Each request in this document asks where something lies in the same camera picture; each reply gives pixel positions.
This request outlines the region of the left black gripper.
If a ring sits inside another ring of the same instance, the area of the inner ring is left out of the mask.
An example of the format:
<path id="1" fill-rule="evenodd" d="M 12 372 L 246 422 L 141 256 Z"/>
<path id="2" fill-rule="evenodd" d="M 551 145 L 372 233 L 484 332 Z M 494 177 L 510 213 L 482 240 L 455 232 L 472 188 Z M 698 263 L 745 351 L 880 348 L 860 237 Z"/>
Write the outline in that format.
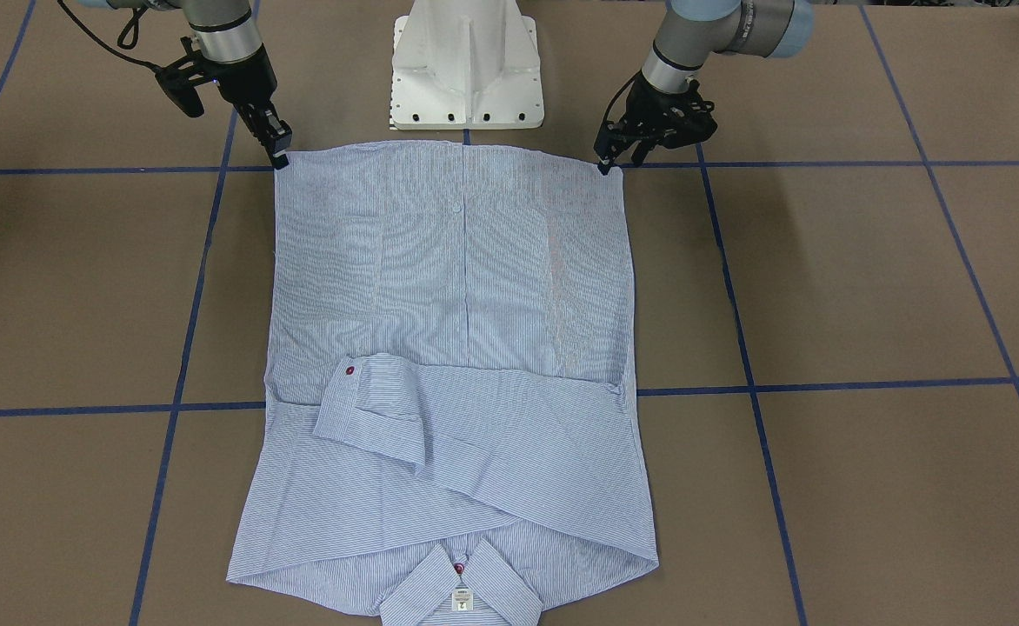
<path id="1" fill-rule="evenodd" d="M 594 143 L 598 171 L 608 175 L 616 159 L 634 143 L 636 149 L 629 162 L 632 168 L 638 168 L 654 146 L 681 148 L 712 138 L 719 131 L 713 117 L 715 103 L 702 97 L 700 87 L 699 80 L 691 79 L 677 94 L 666 94 L 644 75 L 636 74 L 616 127 L 598 128 Z"/>

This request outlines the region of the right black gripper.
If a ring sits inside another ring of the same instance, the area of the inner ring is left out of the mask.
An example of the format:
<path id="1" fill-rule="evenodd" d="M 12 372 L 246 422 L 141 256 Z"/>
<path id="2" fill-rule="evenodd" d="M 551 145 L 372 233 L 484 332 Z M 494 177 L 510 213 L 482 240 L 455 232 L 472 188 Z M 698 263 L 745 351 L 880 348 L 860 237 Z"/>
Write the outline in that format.
<path id="1" fill-rule="evenodd" d="M 248 58 L 234 63 L 210 64 L 212 79 L 221 97 L 237 110 L 249 111 L 249 131 L 266 150 L 274 170 L 290 166 L 286 151 L 292 131 L 280 118 L 272 98 L 276 92 L 276 75 L 266 48 L 259 48 Z"/>

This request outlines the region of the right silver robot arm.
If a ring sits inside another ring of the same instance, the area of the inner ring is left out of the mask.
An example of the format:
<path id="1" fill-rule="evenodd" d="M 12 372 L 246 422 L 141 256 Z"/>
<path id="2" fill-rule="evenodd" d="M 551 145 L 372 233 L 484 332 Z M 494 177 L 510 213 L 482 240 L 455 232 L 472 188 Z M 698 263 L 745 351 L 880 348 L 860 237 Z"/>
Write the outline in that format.
<path id="1" fill-rule="evenodd" d="M 288 166 L 292 131 L 276 111 L 272 97 L 276 92 L 276 75 L 270 55 L 264 47 L 262 32 L 256 25 L 254 8 L 248 1 L 85 1 L 85 7 L 104 10 L 130 10 L 131 17 L 123 27 L 115 46 L 109 46 L 100 36 L 81 21 L 64 1 L 59 7 L 85 36 L 111 55 L 144 67 L 151 72 L 164 95 L 187 116 L 201 117 L 203 103 L 198 87 L 214 83 L 221 98 L 235 108 L 244 126 L 266 151 L 275 170 Z M 179 10 L 186 17 L 190 35 L 181 39 L 183 56 L 171 63 L 160 64 L 128 55 L 137 39 L 139 24 L 145 13 Z"/>

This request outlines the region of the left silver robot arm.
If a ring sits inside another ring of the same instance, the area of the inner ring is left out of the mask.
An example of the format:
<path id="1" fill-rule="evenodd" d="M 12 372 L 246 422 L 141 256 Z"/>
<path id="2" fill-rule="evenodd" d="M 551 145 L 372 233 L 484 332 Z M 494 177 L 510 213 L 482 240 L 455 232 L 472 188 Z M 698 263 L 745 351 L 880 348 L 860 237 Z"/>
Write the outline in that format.
<path id="1" fill-rule="evenodd" d="M 610 99 L 594 143 L 608 175 L 631 150 L 641 166 L 656 148 L 675 150 L 716 134 L 715 103 L 699 92 L 709 57 L 791 58 L 810 40 L 809 1 L 669 1 L 640 70 Z"/>

